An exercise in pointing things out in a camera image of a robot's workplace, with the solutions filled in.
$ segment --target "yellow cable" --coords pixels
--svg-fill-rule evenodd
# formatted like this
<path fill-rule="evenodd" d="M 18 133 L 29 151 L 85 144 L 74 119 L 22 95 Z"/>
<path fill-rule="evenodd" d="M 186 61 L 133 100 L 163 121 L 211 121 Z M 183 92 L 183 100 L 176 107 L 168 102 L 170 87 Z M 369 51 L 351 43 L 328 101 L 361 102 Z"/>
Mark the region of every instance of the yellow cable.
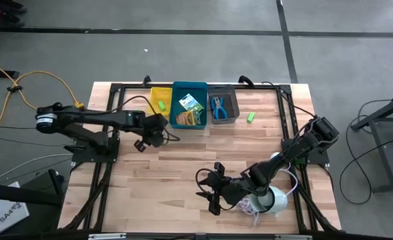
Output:
<path fill-rule="evenodd" d="M 50 76 L 52 76 L 52 77 L 58 79 L 60 82 L 62 82 L 62 83 L 64 84 L 64 86 L 67 88 L 67 90 L 69 90 L 69 92 L 70 92 L 70 94 L 71 94 L 71 97 L 72 97 L 73 100 L 75 101 L 75 107 L 77 107 L 77 108 L 83 107 L 83 103 L 80 103 L 80 102 L 77 101 L 75 95 L 73 94 L 73 91 L 70 89 L 70 87 L 67 85 L 67 83 L 66 83 L 64 80 L 62 80 L 61 78 L 59 78 L 58 76 L 56 76 L 56 75 L 54 75 L 54 74 L 52 74 L 52 73 L 50 73 L 50 72 L 46 72 L 46 71 L 32 71 L 32 72 L 30 72 L 30 73 L 26 73 L 26 74 L 20 76 L 16 81 L 14 81 L 14 79 L 12 79 L 12 77 L 9 76 L 4 70 L 2 70 L 2 68 L 0 68 L 0 71 L 1 71 L 3 74 L 5 74 L 5 76 L 7 76 L 7 77 L 9 78 L 9 80 L 11 80 L 11 81 L 13 82 L 12 87 L 18 86 L 17 83 L 18 83 L 22 78 L 24 78 L 24 77 L 26 77 L 26 76 L 28 76 L 28 75 L 30 75 L 30 74 L 42 73 L 42 74 L 50 75 Z M 36 107 L 34 107 L 32 104 L 30 104 L 30 103 L 26 100 L 26 98 L 24 97 L 23 92 L 22 92 L 21 90 L 18 90 L 18 92 L 20 93 L 21 98 L 23 99 L 23 101 L 25 102 L 25 104 L 27 104 L 27 105 L 28 105 L 29 107 L 31 107 L 32 109 L 36 110 Z M 8 92 L 8 94 L 7 94 L 6 98 L 5 98 L 5 101 L 4 101 L 4 103 L 3 103 L 2 112 L 1 112 L 1 114 L 0 114 L 0 122 L 1 122 L 1 120 L 2 120 L 2 118 L 3 118 L 3 114 L 5 113 L 5 110 L 6 110 L 6 108 L 7 108 L 7 104 L 8 104 L 8 101 L 9 101 L 9 97 L 10 97 L 10 96 L 11 96 L 11 92 Z"/>

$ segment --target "snack package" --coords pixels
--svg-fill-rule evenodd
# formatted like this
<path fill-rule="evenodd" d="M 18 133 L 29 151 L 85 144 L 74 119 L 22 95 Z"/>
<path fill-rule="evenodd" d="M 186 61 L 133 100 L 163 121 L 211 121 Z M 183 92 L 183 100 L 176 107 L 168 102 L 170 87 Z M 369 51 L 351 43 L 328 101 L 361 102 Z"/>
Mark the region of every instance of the snack package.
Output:
<path fill-rule="evenodd" d="M 180 113 L 177 117 L 178 125 L 200 125 L 201 124 L 201 112 L 199 111 L 186 111 Z"/>
<path fill-rule="evenodd" d="M 201 111 L 204 109 L 189 93 L 179 100 L 179 102 L 188 111 Z"/>

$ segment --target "wooden tabletop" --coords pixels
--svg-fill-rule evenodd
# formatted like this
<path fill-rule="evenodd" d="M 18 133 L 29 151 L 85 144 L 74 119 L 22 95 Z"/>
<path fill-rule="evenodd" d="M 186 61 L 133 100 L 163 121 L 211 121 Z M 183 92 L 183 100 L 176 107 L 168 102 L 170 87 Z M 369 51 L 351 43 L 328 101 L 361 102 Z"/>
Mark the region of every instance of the wooden tabletop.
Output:
<path fill-rule="evenodd" d="M 88 108 L 105 111 L 110 82 L 95 82 Z M 125 99 L 135 95 L 149 97 L 149 89 L 127 89 Z M 133 143 L 139 136 L 120 133 L 118 161 L 113 165 L 103 231 L 121 232 L 205 232 L 205 233 L 297 233 L 293 197 L 288 196 L 287 209 L 277 217 L 260 215 L 257 227 L 254 217 L 235 208 L 214 216 L 208 211 L 208 201 L 198 197 L 195 172 L 203 167 L 212 169 L 215 161 L 226 167 L 226 175 L 238 174 L 252 163 L 264 161 L 281 150 L 282 127 L 275 91 L 237 90 L 240 116 L 233 124 L 213 125 L 209 116 L 204 130 L 169 131 L 181 141 L 148 147 L 139 153 Z M 314 112 L 307 84 L 293 84 L 294 104 Z M 143 99 L 135 99 L 124 109 L 146 110 Z M 246 119 L 256 113 L 252 123 Z M 296 109 L 298 125 L 310 116 Z M 101 126 L 86 125 L 92 131 Z M 94 164 L 84 163 L 70 176 L 59 227 L 67 225 L 82 208 L 89 195 Z M 333 226 L 340 228 L 336 203 L 328 175 L 319 166 L 308 166 L 312 198 Z M 286 192 L 291 189 L 290 177 L 278 172 L 272 181 Z M 93 224 L 98 202 L 95 204 Z M 302 200 L 305 223 L 310 227 L 306 204 Z"/>

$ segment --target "floor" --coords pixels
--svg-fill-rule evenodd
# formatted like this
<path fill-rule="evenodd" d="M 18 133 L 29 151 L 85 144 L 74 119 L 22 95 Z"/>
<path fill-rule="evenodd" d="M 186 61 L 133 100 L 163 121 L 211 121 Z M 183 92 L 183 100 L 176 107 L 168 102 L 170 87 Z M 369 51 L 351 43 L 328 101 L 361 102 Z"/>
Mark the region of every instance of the floor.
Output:
<path fill-rule="evenodd" d="M 88 101 L 94 81 L 141 81 L 145 75 L 154 81 L 234 82 L 246 75 L 256 82 L 308 83 L 316 113 L 326 116 L 342 133 L 328 152 L 335 189 L 340 172 L 351 160 L 344 138 L 347 125 L 363 103 L 393 98 L 393 0 L 283 0 L 285 18 L 278 14 L 275 0 L 21 2 L 29 10 L 23 16 L 26 28 L 128 29 L 119 34 L 0 33 L 2 68 L 21 73 L 50 71 L 64 78 L 82 102 Z M 286 28 L 289 37 L 282 35 Z M 132 29 L 162 29 L 173 34 L 140 34 Z M 229 32 L 167 32 L 174 29 Z M 251 35 L 242 35 L 247 30 Z M 337 36 L 331 32 L 345 34 L 331 37 Z M 10 84 L 0 79 L 0 112 Z M 23 80 L 23 87 L 34 105 L 72 103 L 64 86 L 48 76 L 30 76 Z M 383 104 L 371 104 L 364 113 Z M 34 111 L 14 94 L 1 125 L 33 127 Z M 46 145 L 70 142 L 60 135 L 32 130 L 0 129 L 0 137 Z M 350 144 L 355 155 L 375 146 L 372 137 L 362 132 L 350 132 Z M 0 140 L 0 174 L 32 158 L 59 153 L 67 152 L 61 147 Z M 68 158 L 41 160 L 6 177 Z M 376 151 L 361 164 L 373 186 L 387 183 Z M 69 161 L 52 167 L 68 178 Z M 23 184 L 40 171 L 13 181 Z M 368 194 L 367 182 L 355 165 L 344 174 L 343 186 L 353 201 Z M 345 231 L 393 237 L 393 193 L 373 195 L 364 205 L 346 202 L 338 190 L 335 196 Z"/>

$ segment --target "blue pliers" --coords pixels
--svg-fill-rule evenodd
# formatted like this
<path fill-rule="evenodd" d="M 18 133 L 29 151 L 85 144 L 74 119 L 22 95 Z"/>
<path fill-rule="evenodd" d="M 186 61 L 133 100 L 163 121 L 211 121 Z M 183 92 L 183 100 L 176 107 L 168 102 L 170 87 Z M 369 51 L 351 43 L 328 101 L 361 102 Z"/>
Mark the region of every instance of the blue pliers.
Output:
<path fill-rule="evenodd" d="M 223 108 L 223 99 L 222 98 L 218 99 L 218 97 L 212 97 L 211 98 L 211 109 L 213 111 L 212 115 L 213 115 L 214 119 L 219 119 L 218 118 L 218 111 L 219 110 L 223 113 L 223 116 L 224 116 L 223 119 L 228 118 L 228 113 L 226 113 L 226 110 L 224 110 L 224 108 Z"/>

